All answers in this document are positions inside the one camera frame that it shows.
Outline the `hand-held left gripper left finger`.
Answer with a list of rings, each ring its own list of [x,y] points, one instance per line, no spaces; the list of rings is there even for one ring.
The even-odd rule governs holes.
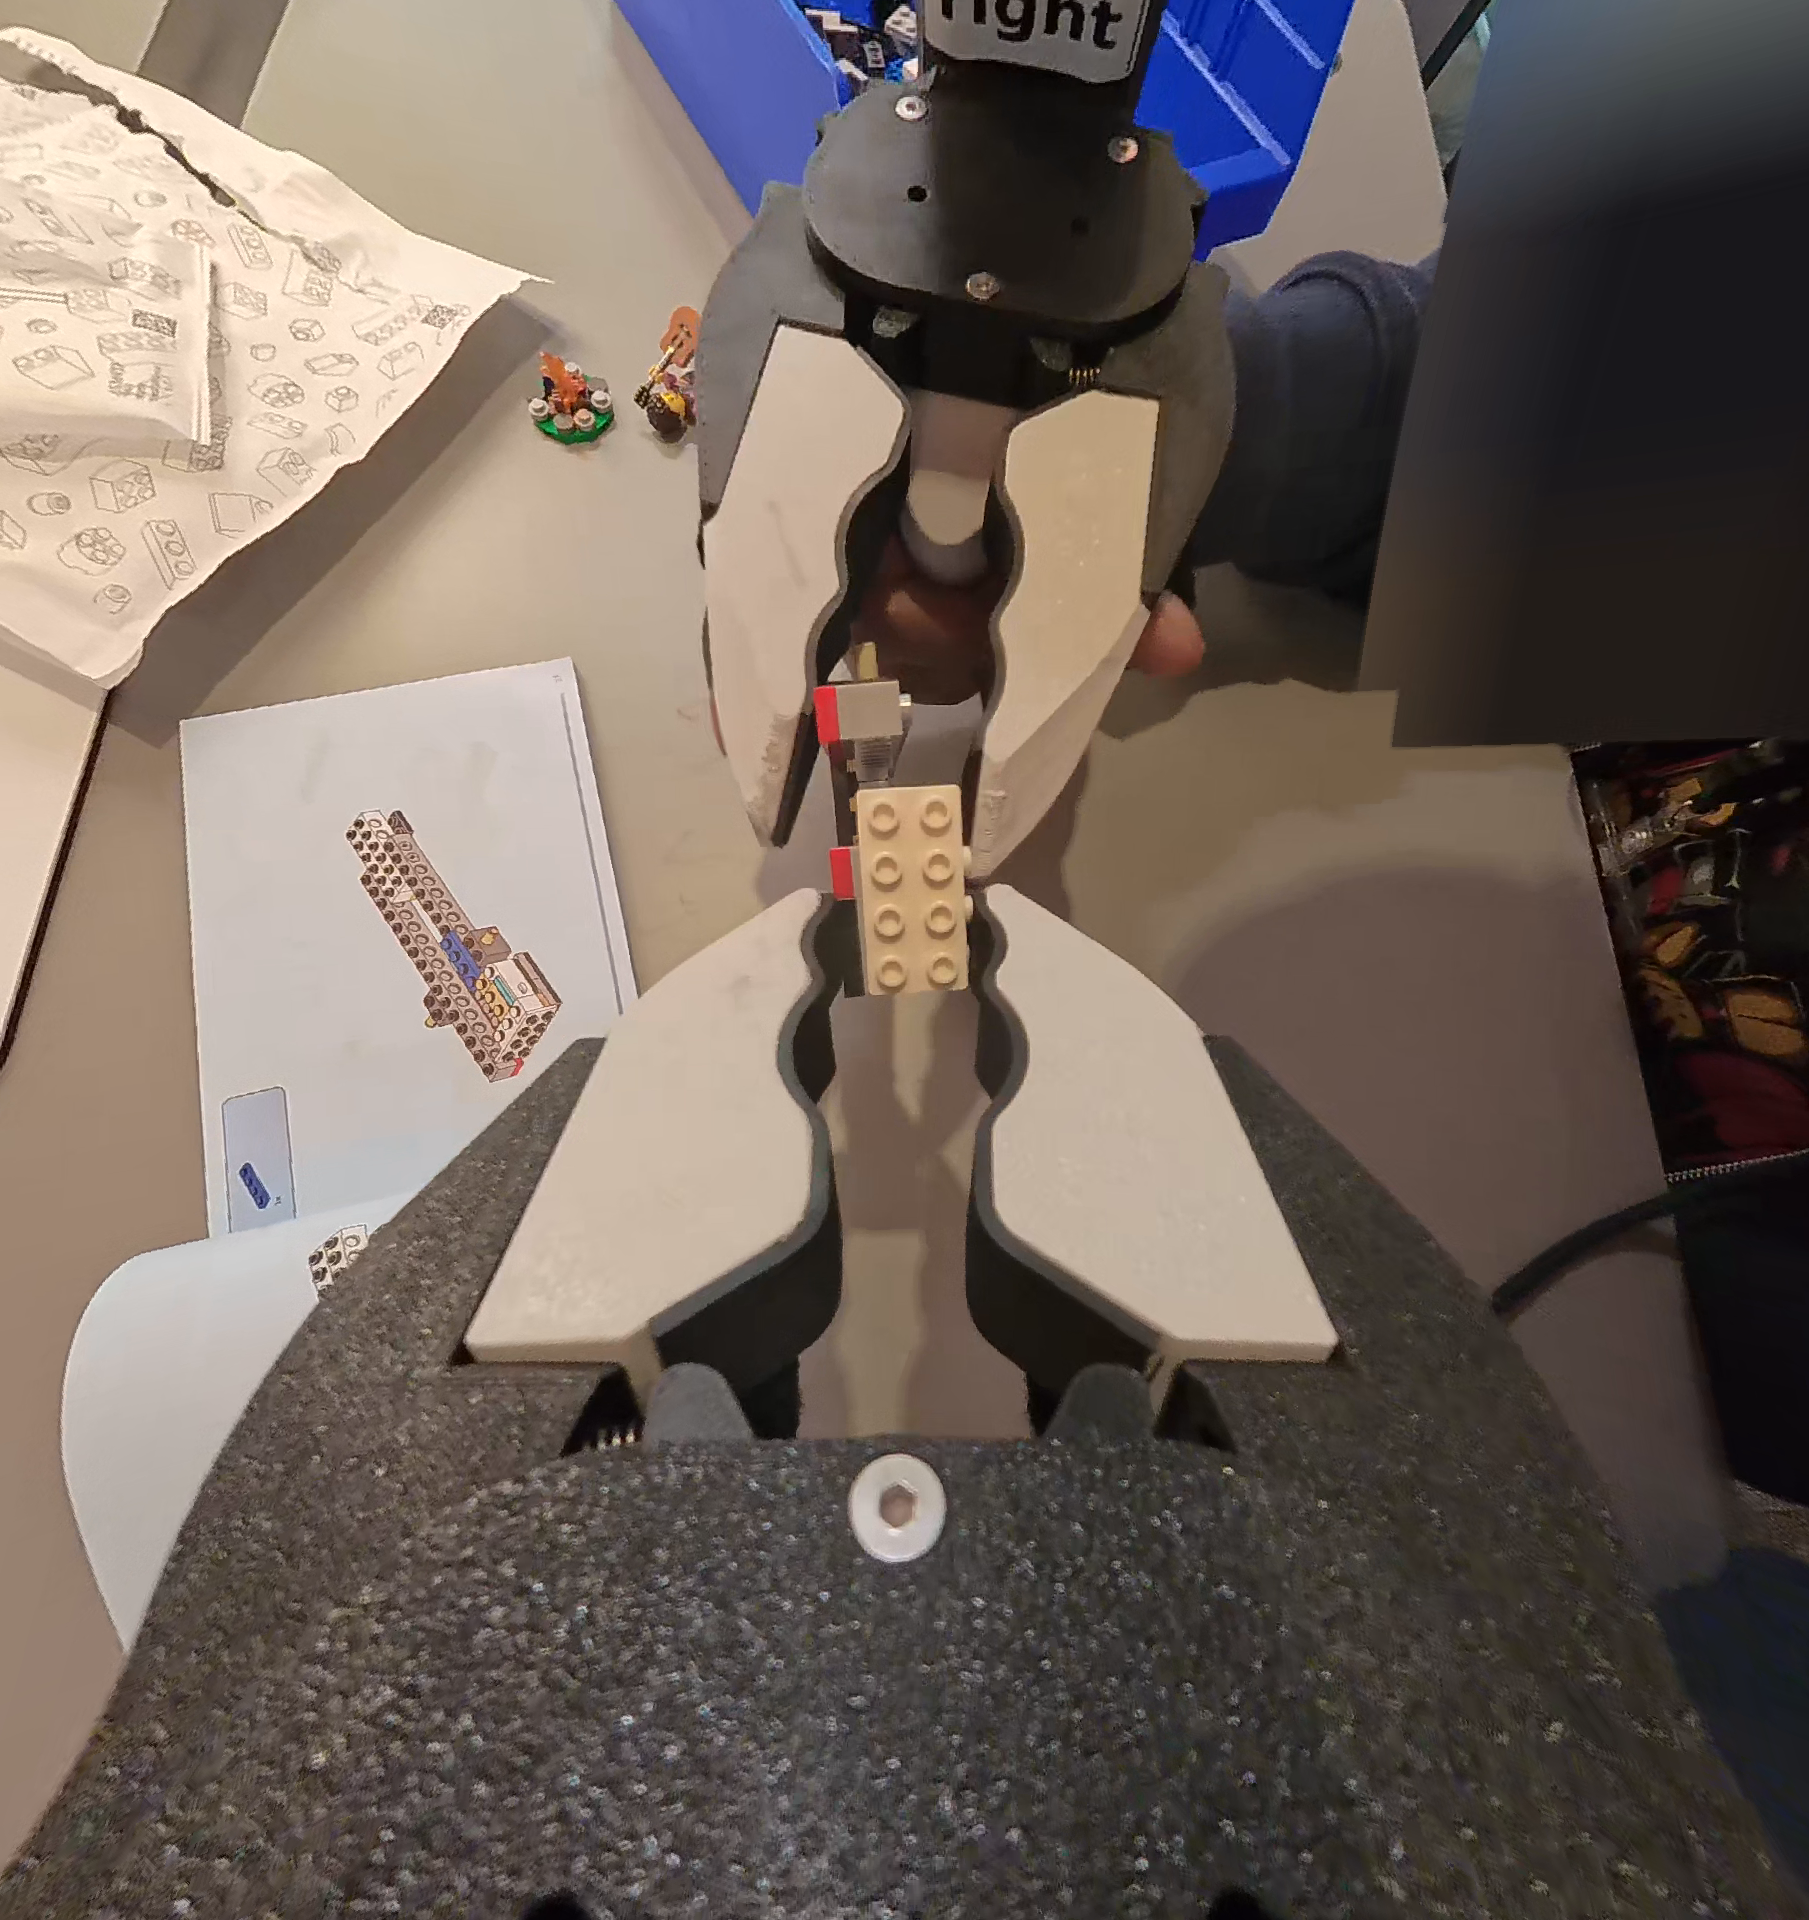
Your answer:
[[[777,897],[613,1027],[466,1326],[477,1364],[793,1366],[821,1340],[832,908]]]

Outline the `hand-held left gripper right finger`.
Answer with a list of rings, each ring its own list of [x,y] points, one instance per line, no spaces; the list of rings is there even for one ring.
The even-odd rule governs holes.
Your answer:
[[[988,888],[965,1289],[1015,1366],[1324,1364],[1335,1326],[1198,1020]]]

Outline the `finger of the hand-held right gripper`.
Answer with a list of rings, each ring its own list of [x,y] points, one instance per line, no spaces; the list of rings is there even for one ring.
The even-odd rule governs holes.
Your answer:
[[[1011,424],[994,475],[1011,575],[978,747],[978,877],[1063,798],[1223,468],[1229,285],[1222,263],[1193,263],[1163,326]]]
[[[907,393],[843,328],[797,187],[766,187],[700,311],[696,489],[704,682],[749,823],[793,832],[815,688],[900,504]]]

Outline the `tan toy brick model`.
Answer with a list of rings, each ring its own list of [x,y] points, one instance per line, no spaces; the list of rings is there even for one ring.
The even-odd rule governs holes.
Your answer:
[[[896,682],[819,686],[815,722],[837,808],[832,897],[851,906],[851,986],[876,997],[965,991],[974,921],[965,787],[904,773],[909,695]]]

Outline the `person's right forearm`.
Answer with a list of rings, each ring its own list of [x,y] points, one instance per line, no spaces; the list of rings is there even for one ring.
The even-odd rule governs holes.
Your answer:
[[[1439,251],[1316,251],[1229,294],[1235,418],[1188,561],[1366,606]]]

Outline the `person's right hand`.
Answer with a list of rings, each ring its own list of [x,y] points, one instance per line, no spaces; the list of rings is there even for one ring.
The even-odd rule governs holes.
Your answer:
[[[988,695],[994,682],[990,617],[1009,575],[988,566],[978,582],[930,575],[890,538],[851,619],[851,638],[876,649],[885,678],[918,703],[965,703]],[[1187,678],[1206,662],[1198,610],[1173,593],[1145,610],[1133,649],[1133,671],[1145,678]]]

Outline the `toy minifigure with guitar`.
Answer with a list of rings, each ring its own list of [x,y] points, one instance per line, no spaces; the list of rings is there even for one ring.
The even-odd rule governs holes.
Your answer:
[[[665,316],[652,370],[637,388],[637,405],[659,445],[682,445],[696,424],[693,365],[696,365],[700,313],[677,307]]]

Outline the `heap of toy bricks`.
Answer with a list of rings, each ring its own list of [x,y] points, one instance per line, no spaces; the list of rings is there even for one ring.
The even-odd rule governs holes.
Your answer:
[[[801,5],[801,14],[824,44],[843,91],[918,76],[918,5]]]

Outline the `toy campfire on green plate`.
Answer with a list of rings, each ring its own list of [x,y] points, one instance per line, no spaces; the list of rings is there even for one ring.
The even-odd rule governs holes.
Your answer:
[[[606,378],[557,351],[540,355],[541,391],[528,401],[530,424],[557,445],[598,445],[616,424]]]

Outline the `blue storage bin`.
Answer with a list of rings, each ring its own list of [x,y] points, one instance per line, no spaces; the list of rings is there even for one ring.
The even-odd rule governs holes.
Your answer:
[[[797,182],[819,121],[851,102],[801,5],[621,5],[749,211]],[[1352,5],[1170,5],[1135,121],[1206,188],[1198,259],[1273,218]]]

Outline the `instruction booklet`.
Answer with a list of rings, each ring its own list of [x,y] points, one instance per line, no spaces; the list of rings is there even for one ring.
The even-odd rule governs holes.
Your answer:
[[[196,715],[177,747],[209,1235],[116,1264],[61,1375],[125,1649],[319,1302],[637,995],[570,657]]]

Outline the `large printed paper bag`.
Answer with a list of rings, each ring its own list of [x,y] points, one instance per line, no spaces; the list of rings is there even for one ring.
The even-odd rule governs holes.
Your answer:
[[[0,642],[116,686],[152,627],[362,460],[528,275],[61,40],[0,40],[76,81],[0,76],[0,223],[172,237],[214,267],[204,441],[0,437]]]

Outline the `clear bag of toy bricks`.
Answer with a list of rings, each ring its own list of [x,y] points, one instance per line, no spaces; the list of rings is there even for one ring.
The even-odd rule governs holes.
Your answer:
[[[1809,738],[1568,765],[1664,1175],[1809,1155]]]

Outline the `small printed paper bag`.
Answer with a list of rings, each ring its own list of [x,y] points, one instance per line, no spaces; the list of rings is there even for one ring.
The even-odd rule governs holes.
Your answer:
[[[0,223],[0,437],[204,441],[209,333],[200,248]]]

